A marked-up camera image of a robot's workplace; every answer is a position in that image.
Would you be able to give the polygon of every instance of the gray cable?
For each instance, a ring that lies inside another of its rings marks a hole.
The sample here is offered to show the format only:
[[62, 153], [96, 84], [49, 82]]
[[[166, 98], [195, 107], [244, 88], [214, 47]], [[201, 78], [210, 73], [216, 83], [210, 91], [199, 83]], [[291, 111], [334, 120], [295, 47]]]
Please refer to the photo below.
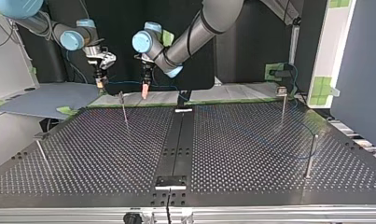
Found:
[[89, 82], [88, 82], [88, 80], [86, 79], [86, 77], [85, 77], [85, 75], [83, 75], [83, 73], [76, 67], [76, 66], [74, 66], [72, 63], [69, 63], [70, 65], [71, 65], [71, 67], [75, 70], [75, 71], [77, 71], [77, 73], [78, 74], [80, 74], [82, 77], [83, 77], [83, 79], [85, 80], [85, 83], [86, 84], [89, 84]]
[[13, 30], [10, 30], [9, 36], [7, 37], [7, 39], [4, 42], [2, 42], [0, 44], [0, 47], [4, 46], [7, 43], [7, 41], [9, 41], [9, 39], [12, 37], [12, 35], [13, 35]]
[[[5, 28], [1, 25], [1, 23], [0, 23], [0, 27], [1, 27], [2, 31], [4, 31], [5, 34], [9, 35], [9, 33], [7, 32], [7, 30], [5, 30]], [[10, 39], [11, 39], [15, 44], [19, 44], [19, 41], [18, 41], [18, 40], [15, 40], [15, 39], [13, 38], [13, 36], [12, 36]]]
[[86, 4], [83, 2], [83, 0], [80, 0], [80, 5], [82, 5], [83, 9], [85, 10], [86, 16], [87, 16], [88, 19], [89, 19], [89, 18], [90, 18], [90, 16], [89, 16], [89, 11], [88, 11], [88, 9], [87, 9]]

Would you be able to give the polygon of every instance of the black cable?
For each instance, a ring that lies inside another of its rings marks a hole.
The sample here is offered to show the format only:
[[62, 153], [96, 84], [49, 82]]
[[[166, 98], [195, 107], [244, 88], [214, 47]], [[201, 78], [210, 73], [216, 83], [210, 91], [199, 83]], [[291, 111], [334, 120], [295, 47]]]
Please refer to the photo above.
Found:
[[0, 44], [0, 48], [1, 48], [2, 46], [4, 46], [4, 45], [7, 43], [7, 41], [9, 41], [9, 39], [12, 37], [12, 35], [13, 35], [13, 29], [10, 29], [10, 34], [9, 34], [9, 36], [7, 37], [7, 39], [6, 39], [4, 42], [2, 42], [2, 43]]
[[191, 55], [191, 50], [190, 50], [191, 32], [193, 31], [194, 23], [196, 23], [196, 20], [199, 18], [199, 16], [200, 16], [200, 11], [196, 14], [196, 16], [194, 16], [194, 19], [193, 19], [191, 25], [190, 25], [189, 28], [188, 28], [187, 48], [188, 48], [188, 56], [189, 56], [189, 58], [192, 57], [192, 55]]
[[[294, 78], [293, 75], [292, 75], [292, 72], [291, 72], [290, 70], [289, 70], [289, 75], [290, 75], [290, 77], [291, 77], [292, 79]], [[301, 88], [299, 87], [298, 83], [295, 83], [295, 86], [296, 86], [296, 88], [298, 88], [298, 92], [300, 93], [301, 98], [303, 98], [304, 103], [305, 103], [306, 105], [308, 105], [308, 104], [307, 104], [307, 99], [305, 99], [304, 96], [302, 95], [302, 93], [305, 93], [305, 92], [301, 90]]]

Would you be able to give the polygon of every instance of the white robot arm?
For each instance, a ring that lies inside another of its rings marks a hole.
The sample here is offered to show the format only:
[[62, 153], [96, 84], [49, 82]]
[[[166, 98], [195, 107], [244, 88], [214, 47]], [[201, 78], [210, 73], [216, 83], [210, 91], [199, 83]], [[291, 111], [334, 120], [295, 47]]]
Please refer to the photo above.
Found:
[[147, 22], [145, 30], [132, 38], [134, 49], [142, 54], [143, 61], [150, 59], [167, 76], [176, 77], [189, 59], [215, 35], [225, 33], [236, 22], [244, 0], [203, 0], [202, 10], [189, 28], [170, 48], [160, 42], [161, 25]]
[[43, 0], [0, 0], [0, 14], [12, 19], [32, 33], [53, 39], [67, 50], [83, 49], [89, 64], [95, 68], [97, 87], [102, 89], [106, 82], [107, 69], [117, 57], [100, 46], [93, 20], [77, 21], [77, 27], [69, 27], [52, 21], [49, 15], [40, 11]]

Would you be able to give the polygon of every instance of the vertical metal rod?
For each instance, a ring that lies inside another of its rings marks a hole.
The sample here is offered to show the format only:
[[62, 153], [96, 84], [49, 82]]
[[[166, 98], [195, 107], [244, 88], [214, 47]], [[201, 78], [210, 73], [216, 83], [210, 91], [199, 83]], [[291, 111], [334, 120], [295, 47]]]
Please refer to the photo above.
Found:
[[307, 170], [306, 170], [306, 178], [307, 179], [311, 178], [311, 170], [312, 170], [312, 167], [313, 167], [313, 154], [316, 151], [317, 144], [318, 144], [318, 134], [316, 134], [313, 137], [313, 142], [312, 142], [312, 146], [311, 146], [311, 149], [310, 149], [309, 162], [307, 164]]
[[283, 105], [283, 118], [284, 118], [284, 114], [285, 114], [285, 108], [286, 108], [286, 97], [287, 95], [284, 96], [284, 105]]
[[46, 162], [48, 162], [48, 158], [46, 158], [45, 151], [43, 150], [42, 146], [40, 145], [39, 140], [36, 140], [36, 144], [37, 144], [38, 147], [39, 147], [39, 150], [40, 150], [40, 153], [42, 154], [43, 159], [44, 159]]

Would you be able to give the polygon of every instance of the metal post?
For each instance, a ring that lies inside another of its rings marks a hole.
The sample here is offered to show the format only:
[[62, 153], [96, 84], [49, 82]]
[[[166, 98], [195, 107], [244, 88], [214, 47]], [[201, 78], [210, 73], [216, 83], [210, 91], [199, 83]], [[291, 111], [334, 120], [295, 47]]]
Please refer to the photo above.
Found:
[[283, 117], [284, 117], [284, 114], [285, 114], [285, 108], [286, 108], [286, 96], [284, 96], [284, 105], [283, 105]]
[[45, 162], [48, 162], [48, 158], [46, 157], [45, 151], [43, 150], [42, 146], [40, 145], [40, 141], [36, 140], [36, 144], [39, 147], [39, 150], [40, 150], [40, 153], [42, 154], [43, 159], [45, 160]]
[[36, 144], [38, 145], [38, 148], [39, 148], [40, 154], [43, 157], [43, 160], [45, 161], [46, 165], [51, 171], [48, 157], [46, 156], [45, 150], [43, 150], [42, 145], [40, 144], [41, 141], [47, 139], [48, 137], [49, 137], [49, 133], [38, 133], [34, 136], [34, 140], [36, 141]]
[[311, 170], [312, 170], [312, 167], [313, 167], [313, 154], [316, 151], [317, 144], [318, 144], [318, 134], [316, 134], [313, 137], [313, 142], [312, 142], [312, 146], [311, 146], [311, 149], [310, 149], [309, 162], [307, 164], [307, 170], [306, 170], [306, 178], [307, 179], [311, 178]]

